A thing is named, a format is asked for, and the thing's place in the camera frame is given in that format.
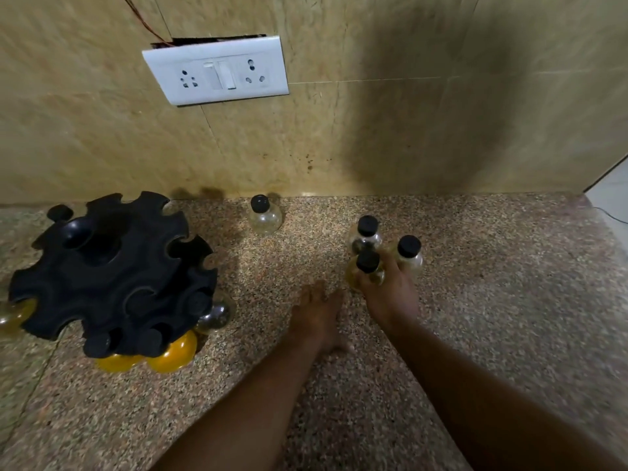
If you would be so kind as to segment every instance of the granite floor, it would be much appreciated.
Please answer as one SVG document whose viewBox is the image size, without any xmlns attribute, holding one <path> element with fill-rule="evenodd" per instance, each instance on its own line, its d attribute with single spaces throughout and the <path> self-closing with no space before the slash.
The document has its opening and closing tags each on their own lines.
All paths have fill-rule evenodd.
<svg viewBox="0 0 628 471">
<path fill-rule="evenodd" d="M 272 347 L 302 283 L 342 285 L 343 237 L 363 213 L 388 241 L 423 240 L 417 286 L 432 330 L 628 459 L 628 259 L 584 197 L 282 199 L 286 222 L 263 239 L 245 201 L 178 206 L 216 249 L 208 264 L 236 320 L 169 375 L 98 371 L 77 324 L 58 343 L 3 342 L 0 468 L 147 468 Z M 36 259 L 29 245 L 44 225 L 43 210 L 0 210 L 2 277 Z M 315 366 L 279 468 L 467 469 L 354 294 L 340 328 L 356 353 Z"/>
</svg>

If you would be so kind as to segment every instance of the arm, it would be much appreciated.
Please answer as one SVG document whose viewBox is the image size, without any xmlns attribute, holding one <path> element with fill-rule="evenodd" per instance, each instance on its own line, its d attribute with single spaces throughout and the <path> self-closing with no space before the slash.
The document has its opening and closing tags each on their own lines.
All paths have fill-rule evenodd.
<svg viewBox="0 0 628 471">
<path fill-rule="evenodd" d="M 386 278 L 360 288 L 369 312 L 427 393 L 475 470 L 626 470 L 578 428 L 562 421 L 420 324 L 412 280 L 382 254 Z"/>
<path fill-rule="evenodd" d="M 272 352 L 189 427 L 153 469 L 271 470 L 296 399 L 320 354 L 346 348 L 336 329 L 342 293 L 304 286 L 286 336 Z"/>
</svg>

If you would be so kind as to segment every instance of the electrical wire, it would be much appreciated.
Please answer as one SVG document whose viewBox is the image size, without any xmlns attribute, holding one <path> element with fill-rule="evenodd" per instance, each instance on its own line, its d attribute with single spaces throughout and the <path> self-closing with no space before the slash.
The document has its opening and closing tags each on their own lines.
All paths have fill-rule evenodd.
<svg viewBox="0 0 628 471">
<path fill-rule="evenodd" d="M 142 18 L 142 15 L 139 13 L 139 10 L 135 7 L 135 3 L 133 3 L 132 0 L 124 0 L 126 1 L 126 4 L 129 5 L 129 8 L 131 8 L 131 10 L 133 11 L 133 13 L 135 14 L 135 16 L 137 17 L 138 20 L 141 21 L 141 23 L 144 25 L 144 27 L 149 30 L 151 33 L 153 33 L 162 43 L 168 45 L 168 46 L 174 46 L 174 44 L 169 43 L 168 41 L 166 41 L 165 39 L 163 39 L 161 36 L 159 36 L 157 33 L 155 33 L 155 31 L 153 30 L 153 28 L 151 28 L 147 22 L 144 21 L 144 18 Z"/>
<path fill-rule="evenodd" d="M 623 223 L 624 225 L 628 225 L 628 221 L 623 221 L 620 220 L 619 218 L 614 217 L 613 215 L 611 215 L 610 213 L 608 213 L 606 210 L 604 210 L 604 208 L 600 208 L 599 206 L 594 206 L 594 208 L 596 210 L 601 210 L 602 212 L 604 212 L 608 217 L 614 219 L 615 221 L 619 221 L 620 223 Z"/>
</svg>

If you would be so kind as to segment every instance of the white switch plate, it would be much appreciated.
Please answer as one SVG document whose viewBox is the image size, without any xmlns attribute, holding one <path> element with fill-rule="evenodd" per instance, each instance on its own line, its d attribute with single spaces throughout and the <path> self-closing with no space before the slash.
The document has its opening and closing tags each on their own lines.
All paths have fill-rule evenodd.
<svg viewBox="0 0 628 471">
<path fill-rule="evenodd" d="M 142 51 L 172 105 L 289 94 L 278 36 Z"/>
</svg>

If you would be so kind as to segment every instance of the hand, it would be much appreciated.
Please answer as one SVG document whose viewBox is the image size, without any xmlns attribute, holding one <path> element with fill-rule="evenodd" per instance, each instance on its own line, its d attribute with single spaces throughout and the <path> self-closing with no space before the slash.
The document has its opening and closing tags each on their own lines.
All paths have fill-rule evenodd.
<svg viewBox="0 0 628 471">
<path fill-rule="evenodd" d="M 318 355 L 334 349 L 351 350 L 349 342 L 336 327 L 343 299 L 344 294 L 339 289 L 325 298 L 325 281 L 317 281 L 313 286 L 304 285 L 300 304 L 292 308 L 287 338 L 298 343 L 311 341 Z"/>
<path fill-rule="evenodd" d="M 381 251 L 379 255 L 386 272 L 384 282 L 380 286 L 373 284 L 362 271 L 357 272 L 357 279 L 371 317 L 386 331 L 396 318 L 416 319 L 419 295 L 407 269 L 399 269 L 388 251 Z"/>
</svg>

